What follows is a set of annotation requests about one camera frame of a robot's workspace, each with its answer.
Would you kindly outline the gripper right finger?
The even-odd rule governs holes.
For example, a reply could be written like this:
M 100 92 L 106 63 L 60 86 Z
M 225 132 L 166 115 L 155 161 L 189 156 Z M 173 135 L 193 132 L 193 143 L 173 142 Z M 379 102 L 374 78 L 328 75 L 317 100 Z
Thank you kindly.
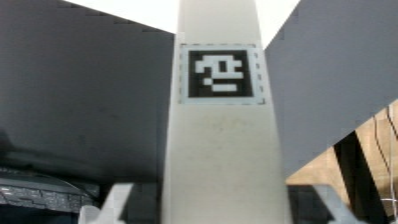
M 331 220 L 326 224 L 362 224 L 353 213 L 344 205 L 333 188 L 328 185 L 314 185 L 314 191 L 331 215 Z

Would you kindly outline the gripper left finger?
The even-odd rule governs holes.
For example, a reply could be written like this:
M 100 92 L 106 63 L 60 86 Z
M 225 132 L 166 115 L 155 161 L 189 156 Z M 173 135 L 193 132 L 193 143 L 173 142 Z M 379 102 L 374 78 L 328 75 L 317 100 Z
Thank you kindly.
M 79 209 L 77 224 L 125 224 L 120 219 L 132 183 L 116 183 L 104 198 L 102 206 L 84 205 Z

